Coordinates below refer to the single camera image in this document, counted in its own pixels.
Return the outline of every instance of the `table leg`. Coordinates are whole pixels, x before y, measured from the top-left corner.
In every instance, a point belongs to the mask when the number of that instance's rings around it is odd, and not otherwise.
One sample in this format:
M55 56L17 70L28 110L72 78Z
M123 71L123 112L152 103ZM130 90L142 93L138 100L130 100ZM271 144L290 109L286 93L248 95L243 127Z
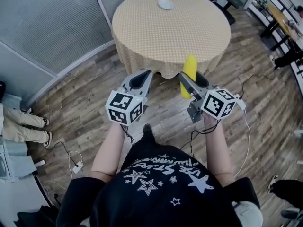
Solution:
M273 32L272 28L277 25L278 25L278 23L275 19L273 21L271 21L270 24L268 25L268 27L260 34L261 38L270 35Z
M286 40L288 40L288 38L289 36L285 35L285 37L280 42L278 42L273 48L271 48L271 51L275 51L278 47L281 46L281 44L283 44Z

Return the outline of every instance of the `wooden desk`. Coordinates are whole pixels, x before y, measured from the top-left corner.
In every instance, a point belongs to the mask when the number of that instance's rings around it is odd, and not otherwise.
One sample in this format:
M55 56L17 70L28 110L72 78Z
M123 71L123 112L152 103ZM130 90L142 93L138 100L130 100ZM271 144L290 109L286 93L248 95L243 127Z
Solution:
M287 17L275 6L272 4L268 5L268 10L270 11L273 21L270 22L268 27L263 31L261 37L269 37L275 31L275 29L280 26L281 29L285 32L286 36L282 38L280 42L278 42L274 47L271 48L272 51L275 51L278 47L281 46L291 35L285 23L287 23Z

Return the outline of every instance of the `dark hair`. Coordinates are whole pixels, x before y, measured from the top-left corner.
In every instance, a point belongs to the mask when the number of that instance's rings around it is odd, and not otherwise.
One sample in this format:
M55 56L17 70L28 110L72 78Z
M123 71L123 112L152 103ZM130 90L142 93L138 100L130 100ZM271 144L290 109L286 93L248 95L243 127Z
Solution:
M303 12L303 7L302 6L298 6L298 7L294 8L294 9L297 12Z

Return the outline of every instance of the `wall baseboard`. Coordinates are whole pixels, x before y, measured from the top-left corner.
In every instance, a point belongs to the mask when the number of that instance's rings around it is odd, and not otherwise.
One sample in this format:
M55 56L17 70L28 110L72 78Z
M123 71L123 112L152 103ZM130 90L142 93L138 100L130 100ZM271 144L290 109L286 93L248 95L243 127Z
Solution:
M88 60L89 58L93 57L94 55L98 54L99 52L107 49L108 47L114 45L115 42L114 40L111 40L109 42L107 42L106 44L97 47L96 49L94 49L93 51L87 53L86 55L82 56L81 58L79 58L78 60L76 60L75 62L73 62L71 65L69 65L67 68L65 68L63 71L61 71L57 77L53 78L52 80L50 80L43 88L41 88L34 96L32 96L25 104L25 108L28 109L30 108L37 100L39 100L40 98L42 98L45 93L47 93L50 89L53 88L53 86L56 83L59 83L59 81L68 73L70 72L72 69L76 68L77 66L79 66L81 63L83 63L84 61Z

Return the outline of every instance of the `forearm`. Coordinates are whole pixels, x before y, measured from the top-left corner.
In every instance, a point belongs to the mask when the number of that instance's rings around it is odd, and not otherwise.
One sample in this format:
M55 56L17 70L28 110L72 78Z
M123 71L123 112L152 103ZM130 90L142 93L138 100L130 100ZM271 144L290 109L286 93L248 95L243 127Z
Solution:
M120 124L113 123L93 162L92 177L108 182L116 174L124 138L125 132Z
M215 125L208 116L204 117L205 125ZM232 163L226 144L221 122L216 129L206 134L207 168L218 179L221 185L227 186L234 182Z

